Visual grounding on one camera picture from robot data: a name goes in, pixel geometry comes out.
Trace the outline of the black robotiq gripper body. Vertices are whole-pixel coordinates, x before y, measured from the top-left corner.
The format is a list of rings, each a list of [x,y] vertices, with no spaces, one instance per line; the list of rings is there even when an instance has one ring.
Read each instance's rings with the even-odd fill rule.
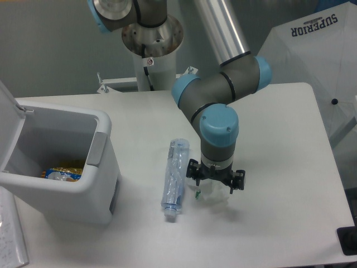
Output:
[[[204,164],[201,165],[199,180],[216,180],[220,181],[226,186],[231,186],[231,165],[225,169],[216,169],[214,166],[207,167]]]

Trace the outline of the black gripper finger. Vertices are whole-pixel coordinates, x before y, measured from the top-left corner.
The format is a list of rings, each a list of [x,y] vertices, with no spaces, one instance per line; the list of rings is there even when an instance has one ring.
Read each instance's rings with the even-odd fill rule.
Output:
[[[235,190],[244,190],[245,187],[245,170],[231,171],[227,183],[230,188],[230,194],[233,194]]]
[[[188,166],[187,166],[187,171],[186,171],[186,177],[191,178],[192,180],[195,181],[196,186],[200,185],[201,181],[201,165],[199,164],[198,161],[194,159],[190,159]]]

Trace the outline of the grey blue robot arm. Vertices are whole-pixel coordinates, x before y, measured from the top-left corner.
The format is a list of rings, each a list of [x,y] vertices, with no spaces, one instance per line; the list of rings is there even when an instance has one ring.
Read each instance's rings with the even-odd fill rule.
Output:
[[[184,31],[170,16],[166,1],[89,1],[102,32],[121,30],[122,40],[136,63],[138,89],[170,90],[200,137],[200,160],[190,160],[186,175],[216,180],[230,190],[243,190],[245,171],[232,170],[239,119],[231,103],[265,88],[272,79],[267,61],[254,56],[244,38],[230,1],[195,1],[220,71],[201,79],[176,75],[175,52]]]

